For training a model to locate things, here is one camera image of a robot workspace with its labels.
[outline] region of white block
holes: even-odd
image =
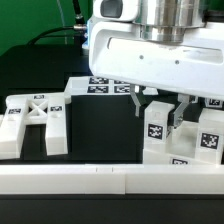
[[[154,165],[214,165],[212,163],[196,160],[189,156],[180,156],[171,153],[158,153],[143,150],[144,164]]]
[[[0,127],[0,159],[19,158],[25,134],[26,98],[10,100]]]
[[[65,99],[62,96],[49,97],[45,140],[47,155],[68,153]]]
[[[145,110],[144,148],[165,153],[171,143],[172,128],[168,127],[173,104],[153,101]]]
[[[223,146],[224,112],[203,109],[199,119],[196,159],[221,164]]]

